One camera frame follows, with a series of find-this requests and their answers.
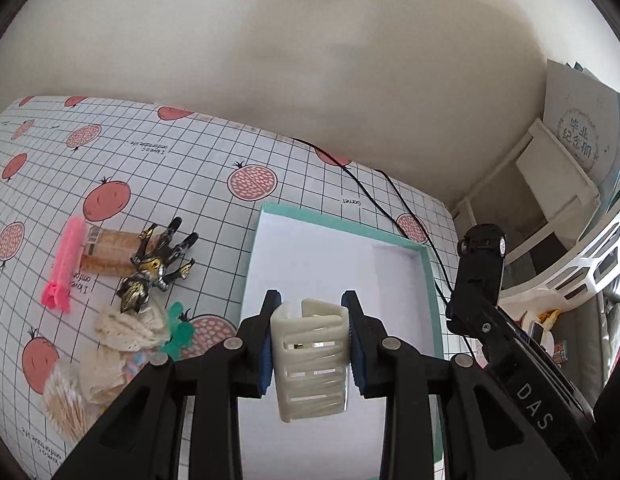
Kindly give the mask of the bag of cotton swabs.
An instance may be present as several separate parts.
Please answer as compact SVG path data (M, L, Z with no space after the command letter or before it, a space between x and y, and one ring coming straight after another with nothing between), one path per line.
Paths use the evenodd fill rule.
M42 393L46 416L66 442L79 442L101 415L97 405L86 401L75 367L57 361L46 378Z

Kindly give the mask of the cream lace cloth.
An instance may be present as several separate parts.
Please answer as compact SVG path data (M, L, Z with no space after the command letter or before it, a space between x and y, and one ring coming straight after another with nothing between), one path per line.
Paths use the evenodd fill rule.
M170 339L167 313L150 301L142 313L124 313L105 304L94 322L97 347L83 353L79 385L86 401L109 405L133 374L126 367L135 356L148 356Z

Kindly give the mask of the teal plastic hair clip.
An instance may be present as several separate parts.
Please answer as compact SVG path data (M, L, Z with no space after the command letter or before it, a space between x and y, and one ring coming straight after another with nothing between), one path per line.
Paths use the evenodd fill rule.
M172 361L179 361L182 351L189 346L194 334L194 326L188 321L187 312L179 301L176 301L168 311L168 327L170 337L160 351Z

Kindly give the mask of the pink hair roller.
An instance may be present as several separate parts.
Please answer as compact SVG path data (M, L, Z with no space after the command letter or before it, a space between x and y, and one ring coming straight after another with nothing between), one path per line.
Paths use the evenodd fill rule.
M41 302L44 307L69 311L70 284L79 266L87 230L86 222L81 217L71 217L66 222L51 274L42 290Z

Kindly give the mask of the black gold action figure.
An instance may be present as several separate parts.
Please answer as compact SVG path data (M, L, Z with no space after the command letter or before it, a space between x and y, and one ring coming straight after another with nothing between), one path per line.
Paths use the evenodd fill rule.
M153 249L150 249L150 241L158 224L153 223L140 233L138 250L130 258L134 272L128 275L117 289L121 313L135 315L145 312L150 307L150 294L155 288L166 292L176 280L187 279L191 268L195 266L194 259L173 272L169 271L170 266L182 258L198 240L198 234L191 232L182 242L172 246L173 235L181 224L182 218L174 217L157 238Z

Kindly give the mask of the white plastic hair claw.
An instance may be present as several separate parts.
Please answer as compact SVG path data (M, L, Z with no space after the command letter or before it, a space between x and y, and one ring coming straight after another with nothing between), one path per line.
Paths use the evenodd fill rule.
M305 298L270 319L273 370L283 422L340 414L347 409L350 371L349 311Z

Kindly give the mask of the rice cracker snack packet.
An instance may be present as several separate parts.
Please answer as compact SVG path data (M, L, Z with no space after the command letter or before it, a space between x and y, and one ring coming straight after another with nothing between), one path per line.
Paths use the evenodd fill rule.
M139 249L138 234L91 226L80 259L82 272L127 276L134 272L131 258Z

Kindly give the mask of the white shelf unit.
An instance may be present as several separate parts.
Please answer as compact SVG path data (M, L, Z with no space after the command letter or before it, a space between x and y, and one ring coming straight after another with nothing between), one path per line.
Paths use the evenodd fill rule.
M482 223L506 234L504 288L541 274L579 241L600 195L575 158L541 119L452 212L464 235Z

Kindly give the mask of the white plastic basket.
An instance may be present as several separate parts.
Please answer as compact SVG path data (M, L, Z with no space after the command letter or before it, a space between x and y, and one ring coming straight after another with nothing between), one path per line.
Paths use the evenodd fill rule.
M620 274L620 198L570 252L526 283L504 289L500 307L511 318L526 312L568 312Z

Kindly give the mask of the teal white shallow box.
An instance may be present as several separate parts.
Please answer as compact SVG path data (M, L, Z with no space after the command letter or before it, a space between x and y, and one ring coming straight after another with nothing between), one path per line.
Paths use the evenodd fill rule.
M268 290L290 302L340 304L347 290L387 333L425 356L443 354L438 295L428 249L406 238L284 204L260 212L241 315L257 314ZM247 479L375 479L379 474L385 402L349 388L345 412L286 424L276 392L239 404L243 474Z

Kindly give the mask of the graduation album book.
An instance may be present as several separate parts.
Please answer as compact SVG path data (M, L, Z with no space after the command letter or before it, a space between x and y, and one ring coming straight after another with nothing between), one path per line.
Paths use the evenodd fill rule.
M547 62L543 122L610 208L620 190L620 93L567 64Z

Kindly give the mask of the pomegranate grid tablecloth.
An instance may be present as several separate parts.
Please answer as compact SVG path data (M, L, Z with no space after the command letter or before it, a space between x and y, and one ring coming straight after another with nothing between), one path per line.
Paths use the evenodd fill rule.
M285 203L430 247L440 287L454 280L456 234L435 198L377 170L238 122L87 96L27 96L0 115L0 437L30 479L70 451L41 404L59 360L97 345L93 323L119 282L78 273L71 307L41 304L67 220L137 233L181 217L196 232L187 280L160 295L210 325L237 323L260 209Z

